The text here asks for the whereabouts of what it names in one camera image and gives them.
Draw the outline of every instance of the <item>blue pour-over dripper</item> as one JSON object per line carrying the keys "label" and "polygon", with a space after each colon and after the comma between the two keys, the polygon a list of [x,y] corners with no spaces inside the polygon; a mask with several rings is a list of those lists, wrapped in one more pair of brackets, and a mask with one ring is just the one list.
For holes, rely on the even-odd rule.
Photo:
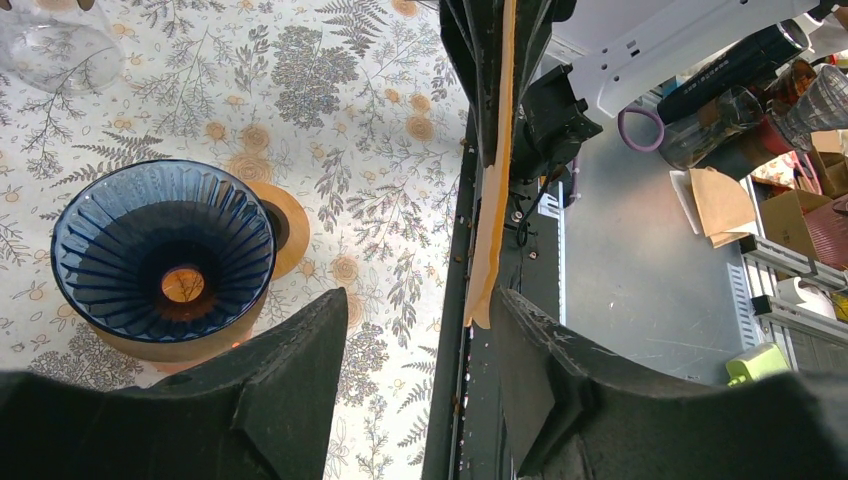
{"label": "blue pour-over dripper", "polygon": [[[68,303],[102,332],[174,343],[233,324],[260,301],[276,256],[260,200],[232,175],[188,160],[138,163],[80,192],[53,231],[53,274]],[[186,270],[201,288],[174,301],[163,279]]]}

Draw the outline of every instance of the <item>cardboard box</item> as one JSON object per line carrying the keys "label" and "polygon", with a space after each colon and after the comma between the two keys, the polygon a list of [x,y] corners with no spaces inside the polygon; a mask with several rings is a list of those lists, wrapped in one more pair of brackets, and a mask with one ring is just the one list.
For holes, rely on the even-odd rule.
{"label": "cardboard box", "polygon": [[806,177],[795,177],[795,189],[803,190],[805,192],[810,193],[818,193],[818,187],[813,185],[812,180],[808,180]]}
{"label": "cardboard box", "polygon": [[842,155],[842,138],[838,130],[813,132],[813,146],[819,153],[838,153]]}
{"label": "cardboard box", "polygon": [[760,204],[766,238],[818,260],[804,214],[830,203],[830,197],[792,190]]}
{"label": "cardboard box", "polygon": [[848,159],[841,153],[820,153],[815,148],[808,154],[819,177],[822,193],[830,198],[848,194]]}

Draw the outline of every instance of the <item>black hair dryer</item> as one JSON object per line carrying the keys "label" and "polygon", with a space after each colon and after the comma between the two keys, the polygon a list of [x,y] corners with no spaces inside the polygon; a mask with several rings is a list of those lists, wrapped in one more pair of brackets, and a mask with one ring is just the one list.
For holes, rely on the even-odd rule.
{"label": "black hair dryer", "polygon": [[755,87],[810,46],[794,20],[766,27],[740,40],[657,105],[666,125],[688,117],[733,86]]}

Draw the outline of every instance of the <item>brown paper filter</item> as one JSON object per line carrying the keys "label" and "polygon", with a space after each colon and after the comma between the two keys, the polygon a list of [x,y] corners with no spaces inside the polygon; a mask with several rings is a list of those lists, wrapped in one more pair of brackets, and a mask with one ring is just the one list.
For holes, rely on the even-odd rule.
{"label": "brown paper filter", "polygon": [[713,248],[719,248],[727,245],[728,243],[735,242],[740,238],[747,237],[748,233],[717,233],[710,237],[710,243],[712,243]]}
{"label": "brown paper filter", "polygon": [[756,220],[751,199],[735,180],[713,169],[689,173],[704,235],[712,237]]}

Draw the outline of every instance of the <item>brown paper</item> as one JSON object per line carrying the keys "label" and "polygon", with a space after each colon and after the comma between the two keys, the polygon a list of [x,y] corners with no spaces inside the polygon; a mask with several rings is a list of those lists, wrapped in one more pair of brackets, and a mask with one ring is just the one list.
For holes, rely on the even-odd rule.
{"label": "brown paper", "polygon": [[811,134],[813,146],[819,153],[838,153],[842,154],[842,139],[839,132],[830,130],[827,132],[813,132]]}
{"label": "brown paper", "polygon": [[712,237],[756,221],[751,198],[732,178],[712,169],[693,169],[689,173],[704,235]]}
{"label": "brown paper", "polygon": [[512,86],[515,71],[515,14],[518,0],[505,0],[501,44],[500,97],[498,98],[498,143],[495,164],[483,170],[483,196],[474,263],[465,301],[465,326],[471,320],[489,328],[489,302],[498,278],[498,261],[503,242],[503,219],[509,193],[509,159],[512,152]]}
{"label": "brown paper", "polygon": [[728,243],[735,242],[740,238],[747,237],[748,233],[717,233],[710,237],[710,242],[713,244],[713,248],[719,248],[727,245]]}

